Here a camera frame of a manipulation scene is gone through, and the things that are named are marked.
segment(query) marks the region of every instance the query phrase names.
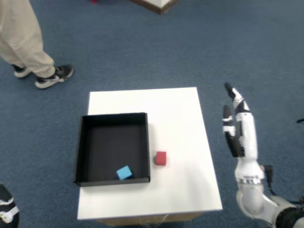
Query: red cube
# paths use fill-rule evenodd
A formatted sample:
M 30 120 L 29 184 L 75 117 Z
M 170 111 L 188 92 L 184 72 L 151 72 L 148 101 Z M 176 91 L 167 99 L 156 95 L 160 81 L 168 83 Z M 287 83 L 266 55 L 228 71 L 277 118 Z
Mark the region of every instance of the red cube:
M 155 161 L 156 161 L 156 165 L 166 165 L 166 162 L 167 162 L 166 152 L 157 151 Z

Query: black sneaker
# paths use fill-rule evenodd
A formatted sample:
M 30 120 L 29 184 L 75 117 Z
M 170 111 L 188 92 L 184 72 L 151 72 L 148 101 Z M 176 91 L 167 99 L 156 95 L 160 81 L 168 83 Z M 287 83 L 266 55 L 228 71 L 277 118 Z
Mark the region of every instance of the black sneaker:
M 74 69 L 71 65 L 64 65 L 56 67 L 55 74 L 48 78 L 37 77 L 35 86 L 39 89 L 45 89 L 58 82 L 65 82 L 69 77 L 72 76 Z
M 19 209 L 14 198 L 3 184 L 0 184 L 0 227 L 18 227 Z
M 16 65 L 12 65 L 12 66 L 15 69 L 14 76 L 16 76 L 17 78 L 26 77 L 31 73 L 31 70 L 28 69 L 27 67 L 20 68 L 19 66 Z

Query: white table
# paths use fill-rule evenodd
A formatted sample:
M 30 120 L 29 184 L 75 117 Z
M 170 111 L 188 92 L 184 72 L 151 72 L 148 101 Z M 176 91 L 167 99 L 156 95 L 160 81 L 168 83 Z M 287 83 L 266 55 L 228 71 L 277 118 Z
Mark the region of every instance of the white table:
M 78 219 L 221 210 L 197 89 L 91 92 L 88 114 L 146 112 L 151 182 L 81 187 Z M 156 166 L 156 151 L 167 165 Z

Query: black box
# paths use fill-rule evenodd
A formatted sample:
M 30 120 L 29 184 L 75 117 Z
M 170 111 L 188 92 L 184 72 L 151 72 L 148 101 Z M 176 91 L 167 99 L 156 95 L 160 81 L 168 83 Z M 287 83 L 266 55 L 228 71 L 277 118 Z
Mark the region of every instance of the black box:
M 119 180 L 128 165 L 133 176 Z M 74 183 L 98 186 L 150 182 L 147 113 L 83 116 Z

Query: wooden furniture base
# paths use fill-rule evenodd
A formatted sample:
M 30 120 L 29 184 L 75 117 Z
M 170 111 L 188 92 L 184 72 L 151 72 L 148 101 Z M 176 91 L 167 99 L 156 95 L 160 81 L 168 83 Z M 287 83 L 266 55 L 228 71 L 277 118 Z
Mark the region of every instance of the wooden furniture base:
M 180 222 L 189 221 L 202 213 L 188 213 L 188 214 L 172 214 L 172 215 L 162 215 L 162 216 L 144 216 L 144 217 L 131 217 L 131 218 L 111 218 L 111 219 L 101 219 L 98 222 L 104 223 L 108 226 L 128 226 L 128 225 L 150 225 L 150 224 L 160 224 L 163 222 Z
M 168 9 L 170 9 L 178 0 L 171 0 L 169 1 L 166 5 L 164 5 L 163 7 L 157 7 L 151 3 L 148 3 L 146 2 L 145 0 L 131 0 L 132 2 L 135 2 L 141 6 L 144 6 L 145 8 L 149 9 L 149 10 L 152 10 L 153 12 L 155 13 L 158 13 L 158 14 L 165 14 Z

